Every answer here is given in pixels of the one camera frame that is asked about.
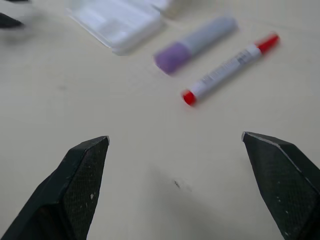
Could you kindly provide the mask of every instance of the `beige table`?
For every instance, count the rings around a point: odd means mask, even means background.
[[[283,239],[241,134],[292,142],[320,166],[319,0],[195,0],[123,57],[68,18],[65,2],[35,0],[34,6],[42,17],[28,36],[0,32],[0,235],[69,148],[109,135],[88,239],[160,238],[142,224],[151,168],[182,179],[209,205],[216,216],[209,239]],[[238,19],[232,37],[174,77],[153,64],[156,50],[224,12]],[[197,107],[183,103],[181,91],[271,31],[281,37],[277,49]]]

